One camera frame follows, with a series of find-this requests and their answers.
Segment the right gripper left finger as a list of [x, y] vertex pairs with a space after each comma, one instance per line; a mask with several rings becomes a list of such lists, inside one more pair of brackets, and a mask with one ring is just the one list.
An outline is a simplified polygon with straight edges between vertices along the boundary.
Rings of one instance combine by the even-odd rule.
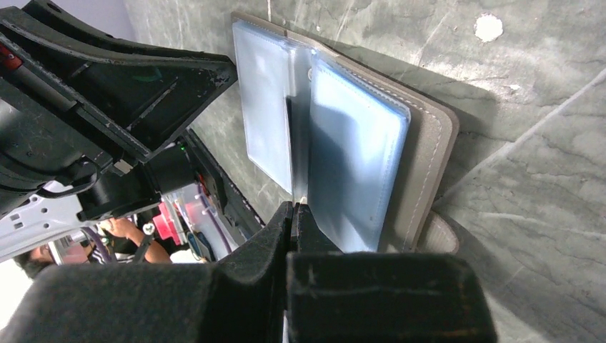
[[3, 342], [280, 342], [293, 205], [208, 264], [76, 264], [42, 272]]

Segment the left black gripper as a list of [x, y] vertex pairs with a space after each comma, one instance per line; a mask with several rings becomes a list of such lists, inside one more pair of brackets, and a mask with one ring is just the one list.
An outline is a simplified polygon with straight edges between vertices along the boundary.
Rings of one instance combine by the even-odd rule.
[[1, 10], [1, 215], [36, 195], [122, 217], [192, 182], [165, 152], [237, 80], [225, 55], [111, 36], [52, 1]]

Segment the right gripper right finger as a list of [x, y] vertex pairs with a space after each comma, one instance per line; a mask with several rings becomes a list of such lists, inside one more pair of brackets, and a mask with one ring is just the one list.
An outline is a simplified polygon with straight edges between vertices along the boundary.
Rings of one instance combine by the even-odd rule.
[[477, 275], [451, 254], [344, 253], [305, 204], [287, 255], [291, 342], [496, 342]]

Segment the grey card holder wallet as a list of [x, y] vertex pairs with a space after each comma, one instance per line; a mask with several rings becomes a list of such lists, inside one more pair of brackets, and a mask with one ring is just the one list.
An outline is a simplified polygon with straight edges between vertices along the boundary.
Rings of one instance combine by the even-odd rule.
[[310, 36], [232, 14], [249, 160], [343, 252], [454, 254], [432, 203], [459, 121]]

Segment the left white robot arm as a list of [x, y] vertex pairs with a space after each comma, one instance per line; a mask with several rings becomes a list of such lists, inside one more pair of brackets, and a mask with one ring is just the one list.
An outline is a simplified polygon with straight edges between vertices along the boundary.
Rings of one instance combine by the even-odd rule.
[[1, 258], [195, 181], [188, 126], [237, 80], [225, 55], [117, 39], [51, 1], [1, 10]]

